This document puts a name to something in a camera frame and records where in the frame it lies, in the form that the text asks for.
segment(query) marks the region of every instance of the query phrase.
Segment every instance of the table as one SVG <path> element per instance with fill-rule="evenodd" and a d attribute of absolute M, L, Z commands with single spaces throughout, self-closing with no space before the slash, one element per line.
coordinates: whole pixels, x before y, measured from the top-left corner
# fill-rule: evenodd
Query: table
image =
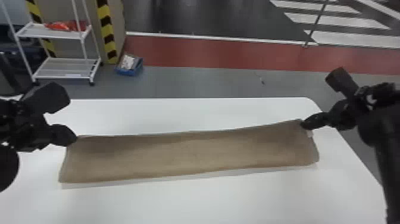
<path fill-rule="evenodd" d="M 304 119 L 308 98 L 73 100 L 48 115 L 78 135 L 219 130 Z M 314 131 L 320 161 L 63 188 L 65 150 L 20 154 L 15 182 L 0 193 L 0 223 L 384 223 L 382 187 L 332 128 Z"/>

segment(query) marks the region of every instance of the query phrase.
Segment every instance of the beige towel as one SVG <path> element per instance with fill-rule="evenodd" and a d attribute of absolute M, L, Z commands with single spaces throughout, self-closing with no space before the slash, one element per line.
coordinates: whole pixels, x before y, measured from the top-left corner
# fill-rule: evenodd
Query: beige towel
<path fill-rule="evenodd" d="M 233 130 L 80 137 L 67 148 L 59 181 L 116 181 L 309 165 L 318 161 L 318 151 L 299 123 L 292 120 Z"/>

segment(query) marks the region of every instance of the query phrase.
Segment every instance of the gray floor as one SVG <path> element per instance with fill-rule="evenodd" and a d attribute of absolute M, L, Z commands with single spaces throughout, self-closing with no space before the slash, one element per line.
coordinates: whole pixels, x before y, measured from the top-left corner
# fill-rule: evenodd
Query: gray floor
<path fill-rule="evenodd" d="M 140 76 L 126 77 L 115 74 L 113 67 L 104 66 L 94 87 L 81 80 L 59 83 L 72 98 L 308 97 L 322 110 L 329 110 L 342 96 L 326 85 L 326 75 L 305 71 L 145 67 Z M 400 82 L 400 76 L 355 74 L 353 78 L 359 85 Z M 373 150 L 361 142 L 355 130 L 342 135 L 380 180 Z"/>

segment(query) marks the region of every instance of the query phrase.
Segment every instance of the red floor stripe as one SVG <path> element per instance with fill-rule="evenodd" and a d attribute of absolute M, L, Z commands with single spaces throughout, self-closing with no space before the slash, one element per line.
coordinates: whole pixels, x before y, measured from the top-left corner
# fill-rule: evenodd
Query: red floor stripe
<path fill-rule="evenodd" d="M 128 36 L 147 66 L 400 74 L 400 50 Z"/>

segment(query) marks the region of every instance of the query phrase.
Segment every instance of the red object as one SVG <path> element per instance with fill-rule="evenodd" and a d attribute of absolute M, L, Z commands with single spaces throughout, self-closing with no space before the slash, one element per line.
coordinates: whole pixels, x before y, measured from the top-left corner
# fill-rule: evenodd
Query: red object
<path fill-rule="evenodd" d="M 63 22 L 45 23 L 45 27 L 51 30 L 70 31 L 70 28 Z"/>
<path fill-rule="evenodd" d="M 80 31 L 86 30 L 86 21 L 79 21 Z M 75 20 L 70 21 L 57 21 L 53 23 L 45 23 L 45 27 L 51 30 L 61 30 L 61 31 L 78 31 L 78 25 Z"/>

